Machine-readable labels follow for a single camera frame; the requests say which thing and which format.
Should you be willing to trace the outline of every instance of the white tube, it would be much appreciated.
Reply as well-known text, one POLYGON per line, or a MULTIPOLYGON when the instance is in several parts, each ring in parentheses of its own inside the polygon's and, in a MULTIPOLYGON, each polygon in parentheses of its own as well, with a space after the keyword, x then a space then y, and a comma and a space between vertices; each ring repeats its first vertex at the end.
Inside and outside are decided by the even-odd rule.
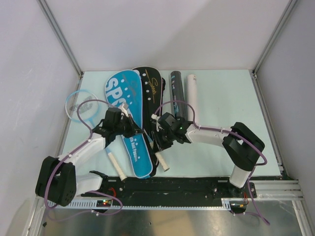
POLYGON ((115 170, 117 171, 119 178, 122 181, 124 181, 127 178, 127 176, 124 174, 123 170, 120 168, 115 156, 111 152, 108 152, 107 156, 108 156, 109 160, 112 162, 115 170))
MULTIPOLYGON (((198 91, 197 91, 197 78, 195 75, 187 76, 187 102, 195 110, 195 122, 199 123, 199 108, 198 108, 198 91)), ((188 120, 192 121, 193 113, 191 108, 188 108, 188 120)))
POLYGON ((158 161, 163 167, 164 172, 169 170, 169 166, 166 164, 164 158, 162 157, 161 153, 156 152, 155 155, 157 156, 158 161))

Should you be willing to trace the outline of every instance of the black mounting base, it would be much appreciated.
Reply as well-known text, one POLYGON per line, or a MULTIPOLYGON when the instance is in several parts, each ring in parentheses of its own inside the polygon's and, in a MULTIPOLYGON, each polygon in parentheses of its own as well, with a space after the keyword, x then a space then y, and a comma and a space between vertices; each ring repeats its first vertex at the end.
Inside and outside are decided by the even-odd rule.
MULTIPOLYGON (((255 185, 250 183, 253 197, 256 198, 255 185)), ((237 194, 230 193, 227 177, 177 178, 152 177, 138 179, 128 177, 121 182, 119 177, 108 177, 101 192, 112 195, 114 188, 124 206, 134 207, 220 207, 221 198, 243 198, 245 186, 237 194)), ((99 197, 86 193, 83 197, 99 197)))

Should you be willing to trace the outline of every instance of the white grip tape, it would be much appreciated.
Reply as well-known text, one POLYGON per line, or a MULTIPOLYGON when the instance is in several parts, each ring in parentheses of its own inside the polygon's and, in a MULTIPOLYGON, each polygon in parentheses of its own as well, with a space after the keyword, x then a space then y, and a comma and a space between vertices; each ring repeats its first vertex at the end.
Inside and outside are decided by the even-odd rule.
POLYGON ((166 162, 165 162, 164 158, 162 157, 161 153, 156 152, 155 155, 157 156, 158 161, 159 161, 160 164, 162 165, 163 170, 164 170, 164 171, 168 171, 168 170, 169 170, 169 167, 168 167, 168 165, 166 164, 166 162))
POLYGON ((127 178, 127 176, 124 174, 123 170, 120 168, 115 156, 111 152, 107 153, 107 156, 110 159, 110 161, 112 162, 115 170, 117 171, 119 178, 122 181, 124 181, 127 178))

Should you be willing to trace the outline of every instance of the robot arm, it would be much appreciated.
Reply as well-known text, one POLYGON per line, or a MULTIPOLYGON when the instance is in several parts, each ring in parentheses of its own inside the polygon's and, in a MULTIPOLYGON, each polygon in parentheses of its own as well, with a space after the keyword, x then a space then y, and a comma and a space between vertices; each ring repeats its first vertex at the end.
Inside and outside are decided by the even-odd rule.
POLYGON ((143 133, 134 123, 132 117, 128 115, 126 104, 121 105, 119 108, 109 108, 106 111, 105 119, 103 119, 100 124, 93 129, 93 134, 88 139, 88 142, 78 150, 76 149, 81 145, 56 158, 48 156, 44 159, 35 189, 37 195, 44 197, 51 173, 60 160, 64 159, 66 156, 69 156, 69 158, 58 168, 50 185, 48 200, 64 207, 68 205, 75 196, 98 190, 103 180, 107 178, 106 175, 100 172, 90 171, 86 175, 77 176, 76 170, 96 153, 106 148, 115 140, 117 135, 124 135, 126 138, 129 138, 143 133))
MULTIPOLYGON (((75 196, 102 188, 102 184, 106 183, 107 176, 105 174, 90 171, 86 175, 77 176, 76 170, 97 152, 106 148, 115 140, 117 135, 124 135, 129 138, 144 133, 128 115, 125 106, 126 104, 119 108, 109 108, 106 111, 105 119, 100 122, 102 126, 99 124, 93 129, 93 134, 88 142, 78 150, 76 150, 77 147, 74 148, 73 151, 76 150, 75 152, 69 152, 72 155, 69 155, 69 158, 61 164, 53 178, 48 200, 64 207, 75 196)), ((157 127, 157 131, 153 132, 155 142, 153 150, 155 152, 171 147, 175 140, 181 144, 207 143, 223 147, 235 164, 229 179, 232 188, 243 188, 259 158, 259 154, 250 146, 239 143, 237 138, 228 133, 220 132, 219 128, 213 127, 213 130, 198 129, 191 121, 182 118, 175 119, 169 113, 165 113, 157 119, 157 127)), ((242 123, 237 122, 225 130, 237 132, 260 151, 264 149, 264 143, 242 123)), ((67 155, 68 153, 56 158, 48 156, 44 159, 35 190, 37 195, 44 197, 51 173, 60 163, 60 160, 67 155)))
MULTIPOLYGON (((203 129, 199 129, 191 121, 175 119, 170 113, 165 113, 160 118, 153 118, 157 119, 160 135, 156 134, 155 139, 160 150, 169 148, 174 140, 179 143, 206 143, 222 147, 235 164, 229 183, 237 188, 244 187, 259 159, 259 154, 249 145, 240 143, 228 132, 220 132, 222 128, 204 126, 203 129)), ((224 130, 240 134, 260 151, 265 148, 265 144, 243 123, 237 122, 224 130)))

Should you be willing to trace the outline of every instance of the racket handle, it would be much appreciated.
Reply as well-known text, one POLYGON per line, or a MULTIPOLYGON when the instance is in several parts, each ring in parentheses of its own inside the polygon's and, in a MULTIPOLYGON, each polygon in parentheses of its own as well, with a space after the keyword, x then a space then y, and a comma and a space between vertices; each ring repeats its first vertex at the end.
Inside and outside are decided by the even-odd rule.
POLYGON ((107 156, 108 158, 110 159, 110 161, 112 162, 115 170, 117 171, 118 175, 119 175, 119 178, 124 181, 127 176, 124 174, 123 170, 120 168, 115 156, 111 153, 111 152, 108 152, 107 153, 107 156))
POLYGON ((169 170, 168 165, 166 164, 164 158, 162 157, 161 153, 156 152, 155 155, 157 156, 158 161, 160 162, 160 164, 163 167, 164 172, 169 170))

